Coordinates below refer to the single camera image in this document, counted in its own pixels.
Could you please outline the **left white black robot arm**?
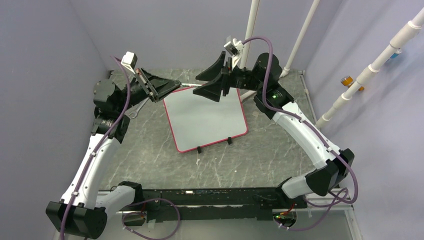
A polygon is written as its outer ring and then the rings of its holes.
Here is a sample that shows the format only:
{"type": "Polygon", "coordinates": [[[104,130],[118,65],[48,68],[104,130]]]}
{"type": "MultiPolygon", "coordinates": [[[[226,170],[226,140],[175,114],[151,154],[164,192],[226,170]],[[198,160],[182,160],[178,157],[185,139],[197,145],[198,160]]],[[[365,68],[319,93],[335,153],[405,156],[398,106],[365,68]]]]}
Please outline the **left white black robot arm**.
{"type": "Polygon", "coordinates": [[[69,235],[97,239],[108,219],[124,207],[139,209],[144,203],[141,184],[123,181],[105,196],[98,196],[107,167],[121,146],[130,118],[126,110],[147,101],[157,103],[181,86],[178,80],[153,75],[138,68],[119,88],[111,79],[93,87],[94,122],[80,167],[59,201],[51,201],[46,215],[64,239],[69,235]]]}

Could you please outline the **red-framed whiteboard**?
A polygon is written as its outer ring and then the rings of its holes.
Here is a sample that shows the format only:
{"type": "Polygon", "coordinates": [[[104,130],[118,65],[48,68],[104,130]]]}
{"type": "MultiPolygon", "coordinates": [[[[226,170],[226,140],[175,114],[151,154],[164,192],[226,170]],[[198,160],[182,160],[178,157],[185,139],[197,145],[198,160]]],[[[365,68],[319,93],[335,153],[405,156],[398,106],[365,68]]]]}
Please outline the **red-framed whiteboard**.
{"type": "Polygon", "coordinates": [[[176,150],[186,153],[220,142],[232,143],[249,131],[240,91],[232,88],[219,102],[195,95],[193,87],[175,90],[163,105],[176,150]]]}

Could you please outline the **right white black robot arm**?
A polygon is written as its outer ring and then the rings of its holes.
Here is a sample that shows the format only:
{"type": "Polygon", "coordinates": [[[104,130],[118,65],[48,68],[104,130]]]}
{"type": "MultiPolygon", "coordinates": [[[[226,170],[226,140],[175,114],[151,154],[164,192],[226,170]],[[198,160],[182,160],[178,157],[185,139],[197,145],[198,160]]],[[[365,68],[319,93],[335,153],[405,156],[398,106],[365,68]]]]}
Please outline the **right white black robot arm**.
{"type": "Polygon", "coordinates": [[[303,114],[295,99],[280,85],[282,68],[275,55],[262,53],[252,69],[232,64],[224,51],[195,79],[205,84],[193,94],[219,102],[231,88],[255,91],[256,107],[280,125],[301,146],[314,169],[283,181],[275,194],[276,203],[289,207],[296,197],[317,194],[325,196],[349,173],[355,155],[349,148],[341,149],[326,138],[303,114]]]}

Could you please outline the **white whiteboard marker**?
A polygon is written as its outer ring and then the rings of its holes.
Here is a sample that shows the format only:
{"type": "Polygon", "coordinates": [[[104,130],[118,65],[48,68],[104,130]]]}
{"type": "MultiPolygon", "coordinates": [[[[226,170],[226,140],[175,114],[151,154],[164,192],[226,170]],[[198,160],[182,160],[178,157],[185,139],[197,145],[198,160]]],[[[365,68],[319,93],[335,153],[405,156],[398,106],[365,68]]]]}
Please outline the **white whiteboard marker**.
{"type": "Polygon", "coordinates": [[[181,83],[181,87],[188,87],[188,88],[196,88],[201,87],[202,84],[196,84],[196,83],[181,83]]]}

